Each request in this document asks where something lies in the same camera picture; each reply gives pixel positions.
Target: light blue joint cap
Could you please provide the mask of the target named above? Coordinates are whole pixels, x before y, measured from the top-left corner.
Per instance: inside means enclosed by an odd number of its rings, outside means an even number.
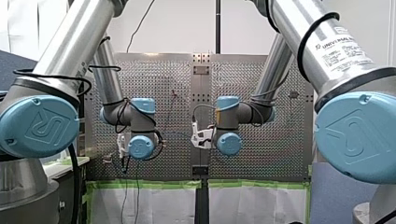
[[[155,114],[155,100],[152,98],[133,98],[131,104],[146,114]]]
[[[239,105],[239,97],[237,96],[220,96],[217,101],[219,111],[228,110]]]
[[[105,118],[105,109],[104,109],[103,107],[100,109],[100,112],[99,112],[99,119],[100,119],[103,123],[108,124],[108,121],[107,121],[106,118]]]
[[[242,139],[236,133],[225,133],[218,139],[218,149],[227,156],[238,154],[242,148]]]
[[[335,97],[319,111],[318,149],[360,181],[396,184],[396,97],[372,91]]]
[[[0,147],[19,158],[53,156],[76,139],[78,113],[66,100],[37,95],[11,105],[0,116]]]
[[[275,120],[275,116],[276,116],[276,108],[273,106],[272,107],[272,111],[271,111],[271,116],[270,118],[267,120],[267,122],[272,122]]]
[[[135,160],[145,160],[148,159],[153,150],[154,144],[152,141],[144,135],[138,135],[131,139],[128,144],[129,155]]]

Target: white paper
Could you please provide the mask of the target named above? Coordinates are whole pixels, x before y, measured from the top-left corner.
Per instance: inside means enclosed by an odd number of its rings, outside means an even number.
[[[194,224],[195,189],[156,190],[152,196],[153,224]]]
[[[96,189],[92,194],[92,223],[121,223],[124,197],[125,189]],[[137,189],[128,189],[122,214],[123,223],[134,223],[136,205]],[[136,223],[193,224],[194,216],[195,189],[140,190],[139,213]]]
[[[8,0],[10,52],[38,59],[37,0]]]
[[[38,55],[43,54],[67,11],[67,0],[38,0]]]
[[[0,50],[9,52],[8,0],[0,0]]]
[[[209,189],[210,222],[237,224],[241,190],[242,188]]]
[[[238,223],[274,223],[277,189],[242,187]]]
[[[305,223],[305,189],[210,189],[210,221],[217,224]]]
[[[299,221],[305,223],[306,190],[278,189],[275,224]]]

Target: pegboard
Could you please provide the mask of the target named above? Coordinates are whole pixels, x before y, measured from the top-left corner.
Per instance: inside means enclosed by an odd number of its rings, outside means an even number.
[[[193,73],[196,58],[190,54],[117,54],[115,60],[124,96],[152,97],[156,100],[155,119],[167,140],[167,147],[154,161],[140,162],[139,176],[148,180],[192,179],[191,167],[197,154],[191,146],[191,106],[196,104],[198,87],[216,102],[219,95],[239,95],[248,100],[264,68],[265,56],[210,55],[209,80],[198,83]],[[290,91],[299,92],[290,99]],[[244,148],[233,158],[221,156],[215,149],[205,158],[210,178],[248,178],[303,181],[311,157],[313,91],[304,82],[296,66],[290,71],[276,101],[276,120],[263,128],[241,125]],[[117,135],[114,127],[99,120],[102,102],[94,85],[86,97],[87,155],[92,157],[87,176],[90,180],[135,177],[136,162],[130,171],[120,171]],[[200,118],[213,120],[214,113],[199,111]],[[112,154],[113,162],[103,163]]]
[[[237,95],[248,101],[264,68],[258,57],[261,56],[214,55],[213,100],[221,95]],[[290,97],[291,92],[298,92],[298,97]],[[311,162],[312,105],[313,90],[294,63],[277,96],[275,121],[261,128],[239,125],[243,149],[231,158],[212,149],[209,178],[307,181]]]

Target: green tape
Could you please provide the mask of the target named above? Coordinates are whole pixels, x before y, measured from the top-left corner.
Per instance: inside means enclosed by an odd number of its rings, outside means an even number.
[[[81,161],[87,160],[87,158],[88,157],[77,157],[77,161],[81,162]],[[70,159],[66,159],[64,161],[61,161],[61,165],[71,165],[71,164],[72,164],[72,161]]]
[[[92,189],[198,189],[201,181],[148,181],[148,180],[116,179],[111,181],[88,182]]]
[[[306,189],[304,183],[277,182],[263,180],[209,180],[211,189],[240,188],[240,187],[261,187],[268,189]]]
[[[199,189],[201,181],[148,181],[138,180],[140,189]],[[92,218],[92,195],[96,189],[137,189],[136,180],[116,179],[104,181],[87,182],[87,194],[84,196],[87,200],[87,221],[91,224]]]
[[[312,176],[312,165],[308,165],[308,175]]]
[[[92,194],[93,188],[87,183],[87,194],[85,195],[85,198],[87,199],[87,222],[89,224],[91,224]]]
[[[305,202],[305,223],[309,224],[311,221],[311,183],[306,185],[306,202]]]

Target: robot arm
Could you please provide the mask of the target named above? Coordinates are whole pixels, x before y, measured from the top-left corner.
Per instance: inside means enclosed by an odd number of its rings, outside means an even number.
[[[291,51],[282,35],[276,35],[259,84],[250,102],[239,102],[237,96],[220,96],[217,100],[217,129],[215,143],[224,155],[236,155],[242,147],[239,124],[273,121],[274,101],[279,87],[286,80],[292,62]]]
[[[96,51],[96,63],[112,65],[109,43],[102,40],[111,18],[119,16],[125,4],[125,0],[75,1],[33,71],[44,77],[18,77],[0,104],[0,151],[18,158],[43,158],[75,140],[80,84],[76,79],[85,75]],[[130,150],[149,152],[157,144],[153,100],[136,98],[125,104],[117,74],[111,69],[94,70],[104,102],[103,118],[112,125],[131,126],[135,140]],[[136,157],[144,159],[147,154]]]
[[[360,181],[396,183],[396,68],[375,64],[319,0],[258,2],[318,94],[322,155]]]
[[[131,140],[126,151],[136,160],[147,160],[154,148],[162,141],[155,130],[155,101],[151,98],[124,98],[109,41],[102,41],[93,57],[91,66],[99,95],[103,102],[100,118],[104,123],[117,127],[130,126]]]

